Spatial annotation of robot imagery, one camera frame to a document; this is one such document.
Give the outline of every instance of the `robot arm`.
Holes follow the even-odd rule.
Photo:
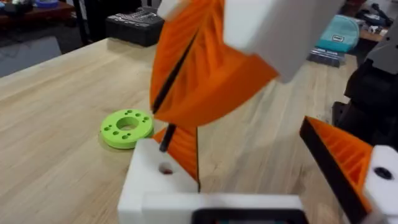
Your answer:
[[[138,141],[119,222],[308,223],[298,195],[200,194],[197,126],[229,113],[274,78],[291,80],[342,2],[163,0],[159,15],[166,23],[150,103],[169,126]],[[304,119],[300,135],[350,223],[397,223],[393,149],[373,148],[312,118]]]

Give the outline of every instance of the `orange 3d-printed part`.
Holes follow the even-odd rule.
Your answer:
[[[184,139],[174,136],[168,150],[191,175],[197,173],[196,127],[234,110],[277,76],[257,55],[244,55],[224,44],[223,13],[223,0],[191,0],[182,12],[164,24],[155,56],[151,105],[192,43],[155,112],[156,119],[189,130],[187,135],[191,136],[185,137],[195,138],[189,140],[192,145],[188,146],[177,142]]]
[[[354,200],[348,198],[352,196],[349,195],[351,189],[344,186],[348,181],[364,211],[369,213],[371,206],[363,194],[363,187],[373,147],[343,130],[309,117],[304,119],[300,135],[344,210],[359,213],[352,206]],[[344,175],[342,179],[339,179],[340,173]]]

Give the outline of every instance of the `screw hole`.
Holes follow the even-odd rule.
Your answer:
[[[392,180],[394,177],[392,176],[391,172],[384,167],[376,167],[373,171],[381,178],[386,180]]]
[[[168,162],[163,162],[159,165],[159,172],[163,175],[172,175],[172,166]]]

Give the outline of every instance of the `white 3d-printed part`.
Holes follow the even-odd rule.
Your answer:
[[[384,168],[392,179],[384,179],[375,169]],[[398,153],[389,146],[375,146],[372,151],[364,193],[372,204],[374,222],[398,223]]]
[[[168,164],[165,175],[159,167]],[[302,210],[296,195],[199,194],[198,185],[153,139],[137,142],[118,213],[120,224],[189,224],[201,208]]]
[[[157,15],[166,21],[172,20],[185,9],[191,0],[164,0],[157,9]]]
[[[161,173],[160,166],[167,166],[173,174]],[[142,215],[144,196],[177,192],[198,192],[198,184],[169,154],[159,151],[159,144],[155,140],[139,140],[119,199],[119,222],[146,223]]]
[[[290,81],[344,0],[225,0],[224,43]]]

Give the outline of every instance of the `center hole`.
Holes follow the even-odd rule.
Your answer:
[[[120,130],[128,131],[133,130],[138,125],[138,120],[133,117],[122,118],[116,123],[116,127]]]

